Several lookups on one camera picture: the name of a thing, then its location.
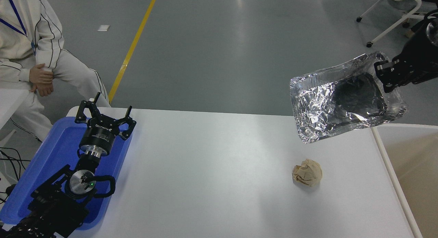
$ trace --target white jacket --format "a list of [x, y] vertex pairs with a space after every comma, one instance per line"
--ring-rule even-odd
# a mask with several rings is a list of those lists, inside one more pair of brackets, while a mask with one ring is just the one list
[[[64, 45], [62, 27], [47, 0], [13, 0], [27, 32], [19, 34], [0, 22], [0, 81], [29, 81], [29, 68], [16, 60], [33, 56], [31, 42], [36, 46], [36, 63], [45, 63], [45, 70], [56, 67]], [[9, 0], [0, 0], [0, 18], [23, 31]]]

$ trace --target crumpled paper ball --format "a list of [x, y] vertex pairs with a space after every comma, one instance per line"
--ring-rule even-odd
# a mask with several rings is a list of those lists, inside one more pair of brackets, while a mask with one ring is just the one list
[[292, 171], [294, 180], [304, 185], [315, 186], [322, 179], [322, 169], [319, 163], [306, 159], [301, 165], [296, 165]]

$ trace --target white tabletop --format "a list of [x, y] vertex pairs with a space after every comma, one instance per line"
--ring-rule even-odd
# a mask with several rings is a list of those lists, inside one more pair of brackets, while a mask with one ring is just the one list
[[[291, 116], [131, 116], [137, 126], [108, 211], [72, 238], [413, 237], [370, 129], [305, 145]], [[293, 182], [306, 158], [321, 164], [317, 186]]]
[[0, 129], [29, 94], [28, 90], [11, 89], [6, 86], [4, 82], [0, 82]]

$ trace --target chair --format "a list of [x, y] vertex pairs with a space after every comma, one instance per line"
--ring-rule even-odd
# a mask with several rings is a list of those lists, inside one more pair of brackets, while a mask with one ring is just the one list
[[[361, 16], [356, 18], [357, 22], [360, 22], [362, 18], [370, 12], [372, 9], [374, 9], [380, 2], [383, 0], [378, 0], [375, 4], [373, 4], [368, 10], [366, 10]], [[404, 15], [400, 20], [398, 20], [396, 23], [392, 24], [388, 29], [386, 29], [384, 32], [379, 34], [376, 38], [371, 40], [370, 42], [366, 43], [366, 46], [369, 48], [371, 47], [375, 42], [377, 42], [379, 39], [381, 39], [383, 36], [385, 36], [387, 33], [389, 33], [392, 29], [394, 29], [397, 25], [403, 23], [403, 27], [409, 27], [409, 23], [407, 20], [409, 18], [416, 18], [416, 19], [423, 19], [423, 16], [421, 14], [426, 14], [432, 10], [435, 10], [437, 8], [437, 5], [433, 2], [425, 2], [421, 0], [387, 0], [388, 3], [404, 12]]]

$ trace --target aluminum foil tray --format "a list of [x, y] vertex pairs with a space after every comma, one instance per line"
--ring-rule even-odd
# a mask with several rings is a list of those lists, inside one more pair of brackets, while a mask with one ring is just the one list
[[406, 104], [398, 88], [383, 91], [374, 63], [381, 52], [291, 79], [290, 91], [298, 135], [304, 143], [385, 124], [403, 116]]

